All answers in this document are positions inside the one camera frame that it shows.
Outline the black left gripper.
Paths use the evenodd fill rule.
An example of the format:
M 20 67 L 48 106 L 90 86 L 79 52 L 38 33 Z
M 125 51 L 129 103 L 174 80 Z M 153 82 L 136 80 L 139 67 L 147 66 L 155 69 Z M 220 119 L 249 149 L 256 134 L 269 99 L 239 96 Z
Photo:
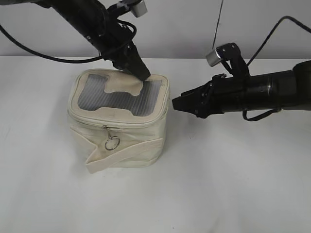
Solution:
M 137 28 L 127 21 L 106 21 L 87 35 L 87 40 L 105 60 L 116 69 L 131 74 L 139 80 L 148 79 L 151 74 L 142 61 L 138 50 L 133 47 Z

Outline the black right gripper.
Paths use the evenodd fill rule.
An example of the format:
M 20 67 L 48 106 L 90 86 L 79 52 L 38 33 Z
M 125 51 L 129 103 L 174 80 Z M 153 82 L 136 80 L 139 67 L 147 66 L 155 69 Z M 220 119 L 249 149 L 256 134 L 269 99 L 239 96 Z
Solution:
M 172 100 L 173 109 L 207 118 L 210 115 L 225 113 L 225 102 L 245 90 L 245 81 L 225 74 L 212 77 L 212 80 L 195 89 L 183 92 Z

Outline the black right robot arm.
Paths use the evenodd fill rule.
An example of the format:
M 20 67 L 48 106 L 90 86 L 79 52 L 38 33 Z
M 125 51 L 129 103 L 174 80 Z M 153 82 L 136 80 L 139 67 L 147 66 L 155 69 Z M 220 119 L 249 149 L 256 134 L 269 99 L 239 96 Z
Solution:
M 173 109 L 198 118 L 241 112 L 246 121 L 259 121 L 281 110 L 311 109 L 310 61 L 287 71 L 243 75 L 215 75 L 206 84 L 174 98 Z

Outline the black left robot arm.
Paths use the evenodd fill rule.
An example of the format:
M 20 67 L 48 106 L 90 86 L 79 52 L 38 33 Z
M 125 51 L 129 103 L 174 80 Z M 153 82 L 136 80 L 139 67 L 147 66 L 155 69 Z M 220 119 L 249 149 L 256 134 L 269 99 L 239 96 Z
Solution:
M 135 17 L 146 14 L 144 1 L 120 0 L 108 8 L 98 0 L 35 0 L 34 3 L 53 8 L 99 51 L 102 59 L 111 61 L 114 68 L 141 81 L 150 77 L 133 42 L 136 27 L 119 19 L 128 12 Z

